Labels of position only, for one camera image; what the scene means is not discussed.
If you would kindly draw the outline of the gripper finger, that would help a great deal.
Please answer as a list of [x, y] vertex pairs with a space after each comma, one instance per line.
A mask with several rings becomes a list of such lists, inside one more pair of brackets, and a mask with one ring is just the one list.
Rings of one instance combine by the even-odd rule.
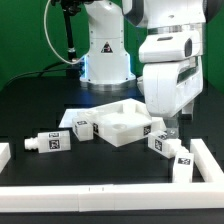
[[179, 123], [177, 118], [169, 118], [167, 120], [167, 132], [170, 138], [179, 137]]

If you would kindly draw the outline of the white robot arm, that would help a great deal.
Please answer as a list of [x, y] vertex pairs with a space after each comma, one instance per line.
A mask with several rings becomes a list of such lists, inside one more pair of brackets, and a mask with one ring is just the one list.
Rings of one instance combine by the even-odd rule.
[[168, 136], [175, 138], [178, 115], [192, 114], [194, 99], [202, 92], [205, 24], [218, 14], [224, 0], [121, 1], [121, 6], [110, 0], [85, 4], [90, 48], [81, 81], [105, 90], [133, 80], [123, 23], [145, 28], [147, 37], [138, 50], [144, 64], [138, 87], [149, 114], [162, 117]]

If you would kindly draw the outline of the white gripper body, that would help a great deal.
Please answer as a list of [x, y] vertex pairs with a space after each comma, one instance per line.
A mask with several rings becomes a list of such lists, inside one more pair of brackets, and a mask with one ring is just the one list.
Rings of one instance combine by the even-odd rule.
[[196, 30], [148, 35], [139, 48], [139, 86], [151, 116], [172, 117], [203, 88], [201, 38]]

